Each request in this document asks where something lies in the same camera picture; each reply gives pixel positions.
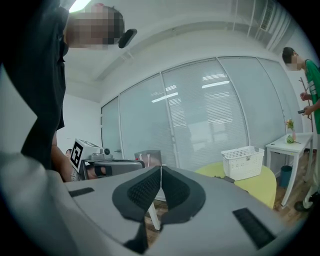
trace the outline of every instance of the ceiling light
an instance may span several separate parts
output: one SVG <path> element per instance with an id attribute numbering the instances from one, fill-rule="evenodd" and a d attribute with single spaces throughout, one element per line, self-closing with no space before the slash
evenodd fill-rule
<path id="1" fill-rule="evenodd" d="M 91 0 L 76 0 L 71 6 L 69 13 L 77 12 L 86 7 Z"/>
<path id="2" fill-rule="evenodd" d="M 209 84 L 203 85 L 203 86 L 202 86 L 202 89 L 208 88 L 208 87 L 212 87 L 212 86 L 226 85 L 226 84 L 229 84 L 229 83 L 230 83 L 230 81 L 209 83 Z"/>
<path id="3" fill-rule="evenodd" d="M 169 94 L 169 95 L 167 95 L 167 96 L 163 96 L 163 97 L 156 98 L 156 99 L 152 100 L 152 103 L 155 103 L 155 102 L 158 102 L 158 101 L 161 101 L 161 100 L 164 100 L 164 99 L 167 99 L 167 98 L 170 98 L 170 97 L 176 96 L 176 95 L 178 95 L 178 93 L 177 93 L 177 92 L 175 92 L 175 93 L 171 93 L 171 94 Z"/>

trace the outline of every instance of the person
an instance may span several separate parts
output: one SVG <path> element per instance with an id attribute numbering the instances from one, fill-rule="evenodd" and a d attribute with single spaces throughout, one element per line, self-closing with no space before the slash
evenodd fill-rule
<path id="1" fill-rule="evenodd" d="M 67 157 L 67 158 L 71 158 L 71 151 L 72 151 L 72 149 L 71 148 L 69 148 L 66 152 L 65 152 L 65 156 Z"/>
<path id="2" fill-rule="evenodd" d="M 300 97 L 303 101 L 310 100 L 313 105 L 304 108 L 304 115 L 314 114 L 314 123 L 317 132 L 317 154 L 315 168 L 312 178 L 312 186 L 309 189 L 305 199 L 295 203 L 294 208 L 299 212 L 310 210 L 314 201 L 319 198 L 320 189 L 320 71 L 316 64 L 309 59 L 303 59 L 291 47 L 285 47 L 282 52 L 282 59 L 286 66 L 292 71 L 304 70 L 308 81 L 310 94 L 303 92 Z"/>
<path id="3" fill-rule="evenodd" d="M 90 12 L 69 13 L 60 0 L 44 0 L 17 19 L 18 27 L 5 29 L 2 61 L 17 92 L 37 115 L 21 153 L 69 182 L 73 168 L 57 144 L 57 130 L 64 127 L 64 56 L 69 48 L 116 44 L 125 31 L 123 16 L 102 4 Z"/>

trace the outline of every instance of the white table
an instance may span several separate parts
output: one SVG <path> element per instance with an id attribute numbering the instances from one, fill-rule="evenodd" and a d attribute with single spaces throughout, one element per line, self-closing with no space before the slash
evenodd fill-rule
<path id="1" fill-rule="evenodd" d="M 270 168 L 271 165 L 271 152 L 276 152 L 280 154 L 285 154 L 289 156 L 293 156 L 293 166 L 292 166 L 292 173 L 289 181 L 289 185 L 286 189 L 284 198 L 281 202 L 281 205 L 284 207 L 288 201 L 288 198 L 290 196 L 291 190 L 294 186 L 297 170 L 298 170 L 298 164 L 299 164 L 299 156 L 301 153 L 304 152 L 306 149 L 308 143 L 310 143 L 310 153 L 309 153 L 309 162 L 308 162 L 308 168 L 306 171 L 306 175 L 304 176 L 304 181 L 306 182 L 309 179 L 310 172 L 311 172 L 311 163 L 312 163 L 312 156 L 313 156 L 313 133 L 297 133 L 296 134 L 296 141 L 299 143 L 286 143 L 285 138 L 287 135 L 277 139 L 274 142 L 271 142 L 270 144 L 266 145 L 267 148 L 267 155 L 266 155 L 266 166 Z"/>

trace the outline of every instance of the black shirt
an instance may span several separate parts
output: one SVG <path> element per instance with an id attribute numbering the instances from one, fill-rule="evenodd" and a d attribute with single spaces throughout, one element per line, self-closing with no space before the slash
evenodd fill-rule
<path id="1" fill-rule="evenodd" d="M 64 127 L 66 91 L 63 56 L 68 47 L 63 30 L 69 12 L 58 0 L 48 0 L 20 24 L 4 67 L 19 94 L 37 115 L 22 153 L 52 169 L 51 147 L 56 130 Z"/>

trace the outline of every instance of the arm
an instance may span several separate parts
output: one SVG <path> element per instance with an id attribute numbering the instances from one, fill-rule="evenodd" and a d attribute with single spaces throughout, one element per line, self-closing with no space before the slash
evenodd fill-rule
<path id="1" fill-rule="evenodd" d="M 57 145 L 57 132 L 54 133 L 51 147 L 51 160 L 58 173 L 60 173 L 64 182 L 71 181 L 73 167 L 69 159 L 61 152 Z"/>

